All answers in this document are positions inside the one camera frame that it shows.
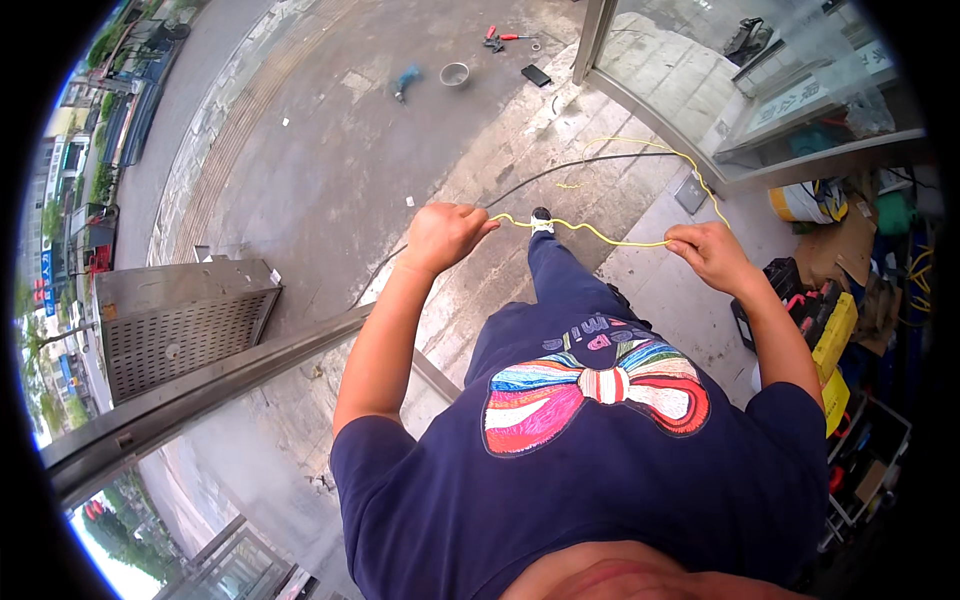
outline sign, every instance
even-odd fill
[[[890,60],[890,54],[886,51],[879,41],[872,41],[856,51],[860,62],[866,67],[871,75],[879,73],[884,69],[893,67],[894,63]],[[750,120],[750,127],[747,133],[757,130],[765,125],[774,122],[777,119],[799,110],[806,105],[816,102],[829,93],[825,87],[820,85],[817,78],[810,75],[800,83],[786,90],[776,98],[763,103],[755,112],[754,118]]]
[[[54,253],[45,250],[40,253],[40,276],[43,277],[43,310],[47,317],[57,314],[57,302],[54,300]]]

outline person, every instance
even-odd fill
[[[465,389],[419,441],[400,420],[435,278],[497,229],[432,204],[344,370],[330,465],[348,570],[374,598],[792,597],[827,514],[806,342],[722,224],[666,248],[743,305],[763,389],[733,407],[564,248],[538,207],[536,304],[481,330]]]

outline tile floor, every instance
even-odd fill
[[[716,221],[709,198],[692,217],[673,198],[689,169],[681,170],[625,241],[652,242],[678,223]],[[766,193],[720,200],[744,252],[758,267],[773,258],[791,256],[798,238],[774,214]],[[745,408],[754,395],[750,379],[756,356],[744,348],[730,310],[731,297],[717,292],[697,277],[677,255],[665,248],[618,247],[596,271],[616,285],[641,319],[700,365],[726,391],[730,401]]]

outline right hand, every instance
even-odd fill
[[[730,228],[719,221],[700,225],[675,225],[663,235],[666,248],[685,260],[693,272],[714,290],[742,299],[762,279]]]
[[[499,221],[487,219],[487,211],[472,204],[428,204],[414,216],[410,241],[400,260],[407,267],[438,276],[500,227]]]

